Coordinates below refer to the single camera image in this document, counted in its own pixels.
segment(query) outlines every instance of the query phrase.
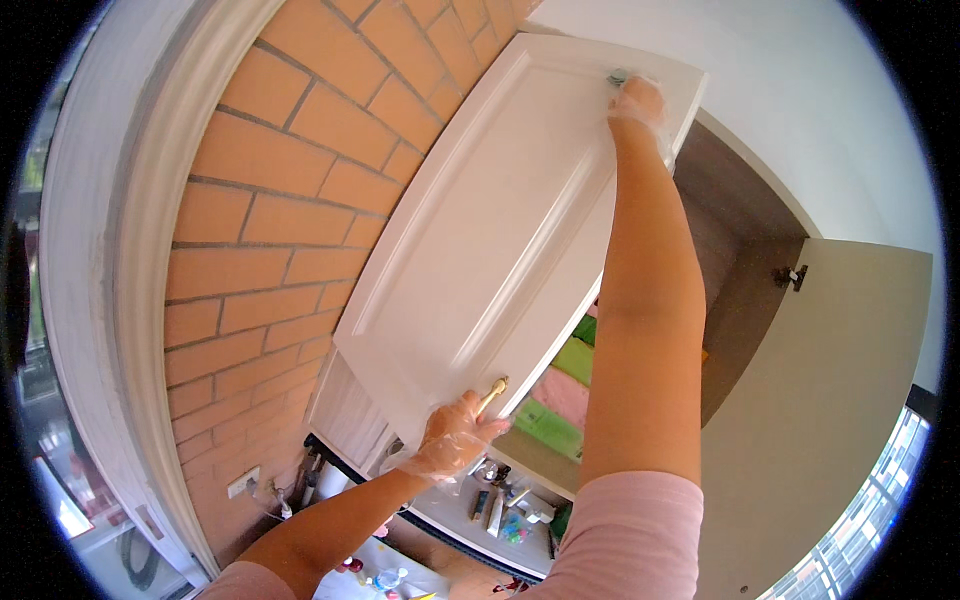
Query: person's arm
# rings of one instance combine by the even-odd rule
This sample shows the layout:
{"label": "person's arm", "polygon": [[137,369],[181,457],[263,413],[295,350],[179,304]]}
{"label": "person's arm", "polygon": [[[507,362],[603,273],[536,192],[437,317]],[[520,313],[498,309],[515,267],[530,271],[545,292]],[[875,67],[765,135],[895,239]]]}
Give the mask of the person's arm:
{"label": "person's arm", "polygon": [[660,93],[632,79],[616,102],[616,208],[580,485],[630,470],[699,485],[703,276],[680,195],[644,124],[658,124]]}
{"label": "person's arm", "polygon": [[359,548],[394,511],[476,458],[509,423],[476,422],[479,396],[467,392],[430,416],[420,450],[400,468],[297,513],[240,555],[272,570],[301,600]]}

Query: white door frame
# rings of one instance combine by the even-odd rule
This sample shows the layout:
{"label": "white door frame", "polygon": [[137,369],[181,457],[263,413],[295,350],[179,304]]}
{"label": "white door frame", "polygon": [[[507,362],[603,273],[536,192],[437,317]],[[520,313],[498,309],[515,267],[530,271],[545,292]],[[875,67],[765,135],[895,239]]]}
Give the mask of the white door frame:
{"label": "white door frame", "polygon": [[116,0],[67,91],[43,185],[40,289],[63,396],[120,505],[197,588],[220,569],[170,424],[167,263],[206,123],[282,4]]}

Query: cabinet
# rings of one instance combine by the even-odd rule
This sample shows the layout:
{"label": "cabinet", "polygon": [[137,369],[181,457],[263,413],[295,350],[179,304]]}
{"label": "cabinet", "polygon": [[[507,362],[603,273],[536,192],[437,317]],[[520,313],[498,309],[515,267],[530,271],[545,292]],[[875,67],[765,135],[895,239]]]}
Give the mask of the cabinet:
{"label": "cabinet", "polygon": [[[417,444],[431,406],[465,389],[484,393],[509,375],[510,389],[488,410],[517,408],[599,290],[615,191],[606,126],[614,68],[660,81],[675,153],[689,134],[676,179],[709,304],[702,594],[765,589],[826,532],[883,448],[916,366],[930,257],[808,238],[769,187],[694,122],[707,77],[689,65],[517,36],[386,227],[308,419],[370,476],[386,444]],[[800,291],[775,284],[775,269],[803,265]],[[546,491],[576,495],[577,465],[523,432],[498,439],[492,455]],[[415,506],[505,561],[496,540],[473,536],[443,497]],[[505,562],[542,576],[545,551]]]}

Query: white cabinet door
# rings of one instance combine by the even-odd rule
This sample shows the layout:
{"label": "white cabinet door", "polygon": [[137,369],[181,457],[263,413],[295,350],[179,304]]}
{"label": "white cabinet door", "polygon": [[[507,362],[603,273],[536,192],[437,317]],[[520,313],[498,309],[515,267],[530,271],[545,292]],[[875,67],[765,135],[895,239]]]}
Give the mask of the white cabinet door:
{"label": "white cabinet door", "polygon": [[398,436],[497,377],[522,399],[599,287],[614,159],[607,76],[659,80],[680,150],[706,76],[638,50],[520,34],[430,152],[373,251],[334,342]]}
{"label": "white cabinet door", "polygon": [[703,431],[698,598],[754,598],[867,479],[906,401],[931,257],[811,239],[753,360]]}

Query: brass door handle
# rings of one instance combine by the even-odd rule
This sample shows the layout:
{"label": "brass door handle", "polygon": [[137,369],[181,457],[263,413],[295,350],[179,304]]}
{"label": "brass door handle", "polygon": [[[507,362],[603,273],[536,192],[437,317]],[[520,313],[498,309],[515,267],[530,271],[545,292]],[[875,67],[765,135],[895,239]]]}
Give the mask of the brass door handle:
{"label": "brass door handle", "polygon": [[490,404],[494,398],[500,396],[507,391],[507,386],[510,384],[510,377],[504,375],[493,382],[493,387],[490,388],[490,392],[480,398],[480,408],[477,409],[477,417],[483,413],[484,409],[487,408],[487,405]]}

